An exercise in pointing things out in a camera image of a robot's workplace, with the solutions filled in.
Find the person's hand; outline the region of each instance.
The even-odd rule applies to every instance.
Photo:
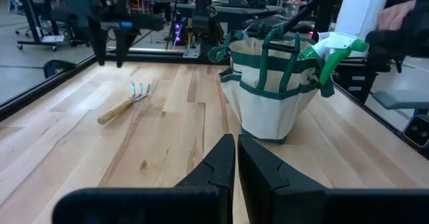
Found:
[[[394,5],[384,9],[378,14],[379,30],[398,30],[402,26],[402,21],[408,12],[414,9],[416,0]]]

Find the wooden table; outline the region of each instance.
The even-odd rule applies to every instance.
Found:
[[[222,68],[93,65],[1,122],[1,222],[49,223],[57,200],[78,188],[174,186],[224,133],[239,134]],[[99,125],[131,81],[151,83],[149,97]],[[329,187],[429,186],[428,161],[338,91],[314,98],[286,144],[263,145]],[[234,221],[248,222],[238,174]]]

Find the wooden handle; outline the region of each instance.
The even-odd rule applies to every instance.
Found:
[[[133,104],[133,100],[131,100],[130,98],[128,98],[127,100],[121,101],[118,105],[112,107],[105,114],[101,115],[97,119],[97,121],[100,124],[106,124],[108,121],[110,121],[116,115],[119,115],[122,112],[124,112],[125,110],[127,110],[127,108],[129,108],[129,106],[131,106],[132,104]]]

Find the spray bottle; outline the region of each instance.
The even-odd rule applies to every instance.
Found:
[[[323,59],[330,53],[319,78],[319,82],[324,85],[341,60],[350,56],[352,51],[365,52],[368,47],[368,43],[356,36],[340,32],[319,33],[319,42],[303,50],[298,60]]]

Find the garden tool bag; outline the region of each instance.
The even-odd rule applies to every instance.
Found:
[[[332,82],[318,82],[324,60],[298,60],[310,46],[295,40],[244,38],[243,32],[229,33],[223,46],[211,49],[212,62],[229,52],[231,67],[219,74],[221,88],[241,123],[241,130],[258,139],[284,143],[296,117],[321,89],[323,97],[334,93]]]

